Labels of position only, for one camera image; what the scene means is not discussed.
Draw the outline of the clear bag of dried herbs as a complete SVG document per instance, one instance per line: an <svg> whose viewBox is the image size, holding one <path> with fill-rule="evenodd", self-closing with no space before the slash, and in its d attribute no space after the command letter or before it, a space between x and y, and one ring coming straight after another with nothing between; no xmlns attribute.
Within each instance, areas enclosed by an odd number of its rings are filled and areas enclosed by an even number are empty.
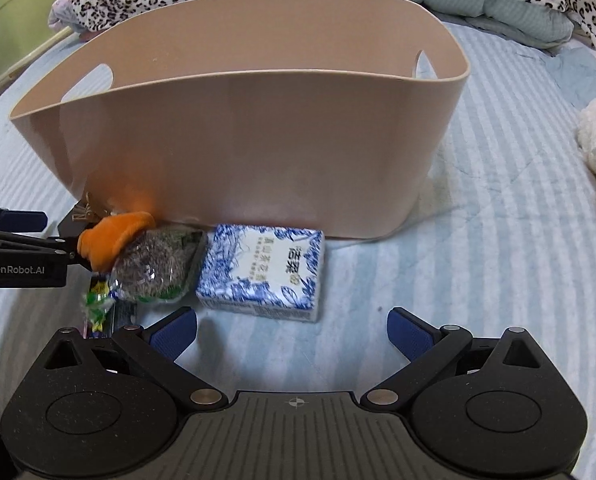
<svg viewBox="0 0 596 480"><path fill-rule="evenodd" d="M124 247L108 273L95 273L84 307L107 298L143 306L175 304L195 286L207 233L168 226L138 235Z"/></svg>

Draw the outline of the blue white tissue pack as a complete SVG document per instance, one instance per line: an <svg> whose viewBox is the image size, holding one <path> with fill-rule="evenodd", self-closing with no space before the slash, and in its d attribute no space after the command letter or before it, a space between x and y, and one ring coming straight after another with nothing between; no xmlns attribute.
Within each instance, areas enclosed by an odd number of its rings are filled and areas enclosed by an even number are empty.
<svg viewBox="0 0 596 480"><path fill-rule="evenodd" d="M211 309L314 322L324 254L319 230L220 224L210 238L196 296Z"/></svg>

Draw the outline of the small dark green packet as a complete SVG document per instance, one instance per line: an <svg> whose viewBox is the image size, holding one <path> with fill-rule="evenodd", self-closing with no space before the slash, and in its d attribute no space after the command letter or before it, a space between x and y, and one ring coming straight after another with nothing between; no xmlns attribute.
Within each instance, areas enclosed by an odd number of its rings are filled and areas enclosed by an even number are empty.
<svg viewBox="0 0 596 480"><path fill-rule="evenodd" d="M110 338L125 325L136 321L137 304L107 298L98 304L84 307L83 337L86 339Z"/></svg>

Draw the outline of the bronze metal hair clip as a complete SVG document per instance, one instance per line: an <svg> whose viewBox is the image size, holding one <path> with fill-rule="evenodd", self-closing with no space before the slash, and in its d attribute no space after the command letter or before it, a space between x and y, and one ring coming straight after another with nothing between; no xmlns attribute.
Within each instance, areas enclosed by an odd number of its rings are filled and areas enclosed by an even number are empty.
<svg viewBox="0 0 596 480"><path fill-rule="evenodd" d="M111 211L95 200L92 194L86 193L71 211L71 220L76 222L98 223L110 216Z"/></svg>

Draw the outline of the beige plastic storage basket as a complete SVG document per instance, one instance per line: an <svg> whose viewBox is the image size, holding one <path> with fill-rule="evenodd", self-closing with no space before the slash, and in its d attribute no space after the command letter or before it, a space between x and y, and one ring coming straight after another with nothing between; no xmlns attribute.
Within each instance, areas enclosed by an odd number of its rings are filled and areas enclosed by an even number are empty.
<svg viewBox="0 0 596 480"><path fill-rule="evenodd" d="M113 211L371 240L411 212L469 73L411 1L193 0L89 41L10 118Z"/></svg>

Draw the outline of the teal quilted comforter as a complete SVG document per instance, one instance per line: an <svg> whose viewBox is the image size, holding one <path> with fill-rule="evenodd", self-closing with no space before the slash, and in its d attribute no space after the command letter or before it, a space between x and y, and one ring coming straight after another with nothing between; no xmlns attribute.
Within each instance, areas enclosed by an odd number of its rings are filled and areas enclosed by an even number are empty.
<svg viewBox="0 0 596 480"><path fill-rule="evenodd" d="M472 26L528 47L551 49L571 40L575 24L565 13L519 0L409 0L441 21Z"/></svg>

